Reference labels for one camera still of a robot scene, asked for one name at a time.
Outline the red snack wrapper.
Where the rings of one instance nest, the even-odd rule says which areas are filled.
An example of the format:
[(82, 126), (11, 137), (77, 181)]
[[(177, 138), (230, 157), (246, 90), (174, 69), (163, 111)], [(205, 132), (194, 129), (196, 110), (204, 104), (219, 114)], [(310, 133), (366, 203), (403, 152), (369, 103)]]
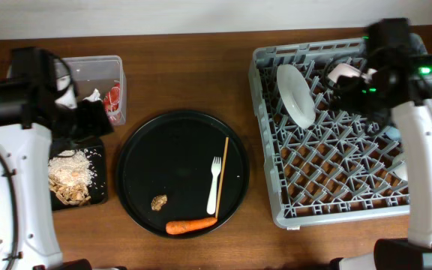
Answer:
[(113, 115), (113, 113), (119, 109), (120, 100), (120, 83), (117, 82), (105, 95), (103, 99), (103, 105), (108, 116), (108, 119), (113, 123), (117, 124), (120, 121), (119, 112)]

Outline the pink bowl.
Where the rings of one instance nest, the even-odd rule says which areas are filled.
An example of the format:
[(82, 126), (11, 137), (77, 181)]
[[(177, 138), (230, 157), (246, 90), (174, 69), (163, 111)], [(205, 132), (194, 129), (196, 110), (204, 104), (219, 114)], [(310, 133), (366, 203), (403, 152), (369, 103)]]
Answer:
[(359, 69), (345, 63), (338, 64), (329, 74), (328, 79), (336, 83), (340, 77), (361, 77), (367, 79), (367, 74), (362, 73)]

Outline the light blue plastic cup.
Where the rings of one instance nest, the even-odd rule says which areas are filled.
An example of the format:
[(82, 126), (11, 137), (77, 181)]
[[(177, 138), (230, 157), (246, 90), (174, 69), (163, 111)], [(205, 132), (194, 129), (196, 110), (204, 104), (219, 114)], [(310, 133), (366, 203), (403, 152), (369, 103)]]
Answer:
[(386, 132), (385, 135), (394, 141), (401, 141), (401, 132), (396, 128), (396, 127), (389, 127)]

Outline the grey plate with food scraps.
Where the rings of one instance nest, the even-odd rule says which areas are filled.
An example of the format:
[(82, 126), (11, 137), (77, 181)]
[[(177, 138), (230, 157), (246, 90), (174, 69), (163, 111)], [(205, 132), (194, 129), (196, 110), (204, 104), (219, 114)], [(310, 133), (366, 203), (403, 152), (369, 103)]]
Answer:
[(315, 103), (302, 73), (291, 64), (277, 68), (277, 87), (290, 118), (303, 129), (316, 120)]

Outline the cream plastic cup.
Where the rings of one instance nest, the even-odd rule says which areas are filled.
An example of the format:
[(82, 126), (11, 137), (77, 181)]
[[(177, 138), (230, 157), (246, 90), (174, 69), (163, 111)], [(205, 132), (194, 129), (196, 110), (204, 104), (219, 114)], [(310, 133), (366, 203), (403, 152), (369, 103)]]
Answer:
[(403, 153), (397, 155), (392, 160), (392, 165), (395, 166), (393, 173), (401, 180), (407, 181), (407, 164)]

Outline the brown walnut piece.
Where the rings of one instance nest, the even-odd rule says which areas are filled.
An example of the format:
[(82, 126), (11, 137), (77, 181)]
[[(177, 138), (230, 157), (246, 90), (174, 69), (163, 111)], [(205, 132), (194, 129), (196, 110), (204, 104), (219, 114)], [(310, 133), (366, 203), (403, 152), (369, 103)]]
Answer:
[(155, 196), (151, 201), (151, 210), (159, 212), (166, 203), (167, 195)]

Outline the white plastic fork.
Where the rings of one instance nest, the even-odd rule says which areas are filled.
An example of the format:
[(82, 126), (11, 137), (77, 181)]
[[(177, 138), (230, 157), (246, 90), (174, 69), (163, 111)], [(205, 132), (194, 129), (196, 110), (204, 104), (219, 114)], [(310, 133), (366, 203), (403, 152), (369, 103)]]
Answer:
[(214, 157), (211, 163), (211, 187), (208, 195), (206, 212), (213, 215), (216, 211), (218, 176), (222, 169), (222, 158)]

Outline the orange carrot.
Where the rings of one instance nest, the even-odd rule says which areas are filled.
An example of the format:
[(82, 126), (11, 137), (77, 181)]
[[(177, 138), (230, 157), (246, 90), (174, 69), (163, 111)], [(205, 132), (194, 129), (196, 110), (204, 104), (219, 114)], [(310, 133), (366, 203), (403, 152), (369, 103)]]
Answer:
[(169, 235), (180, 235), (196, 230), (211, 227), (217, 223), (216, 217), (205, 217), (198, 220), (177, 220), (166, 224), (166, 232)]

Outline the wooden chopstick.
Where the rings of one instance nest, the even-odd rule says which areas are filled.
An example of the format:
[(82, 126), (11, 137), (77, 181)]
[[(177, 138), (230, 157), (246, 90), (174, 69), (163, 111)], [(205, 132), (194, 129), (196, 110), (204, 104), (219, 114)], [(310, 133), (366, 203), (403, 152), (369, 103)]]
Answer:
[(218, 189), (217, 189), (217, 201), (216, 201), (216, 209), (215, 209), (215, 214), (214, 214), (214, 217), (216, 219), (218, 219), (219, 211), (220, 211), (221, 193), (222, 193), (222, 186), (223, 186), (223, 182), (224, 182), (224, 172), (225, 172), (225, 167), (226, 167), (226, 162), (227, 162), (227, 152), (228, 152), (229, 141), (230, 141), (230, 138), (227, 136), (225, 139), (225, 145), (224, 145), (224, 150), (223, 150), (223, 159), (222, 159), (221, 171), (220, 171), (220, 179), (218, 182)]

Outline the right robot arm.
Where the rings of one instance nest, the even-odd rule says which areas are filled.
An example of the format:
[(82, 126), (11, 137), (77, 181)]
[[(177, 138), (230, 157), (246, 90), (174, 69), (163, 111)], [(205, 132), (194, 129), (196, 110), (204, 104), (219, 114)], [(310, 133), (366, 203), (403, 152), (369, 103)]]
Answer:
[(407, 238), (382, 238), (372, 253), (333, 259), (332, 269), (432, 269), (432, 55), (386, 50), (356, 70), (333, 59), (322, 81), (331, 105), (400, 131), (410, 210)]

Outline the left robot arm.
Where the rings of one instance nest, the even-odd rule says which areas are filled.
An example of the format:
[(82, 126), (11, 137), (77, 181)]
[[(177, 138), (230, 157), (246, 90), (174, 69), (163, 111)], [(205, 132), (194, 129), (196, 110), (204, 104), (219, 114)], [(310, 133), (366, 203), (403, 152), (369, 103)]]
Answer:
[(48, 183), (54, 139), (112, 132), (101, 101), (67, 99), (74, 87), (0, 84), (0, 269), (60, 269), (64, 261)]

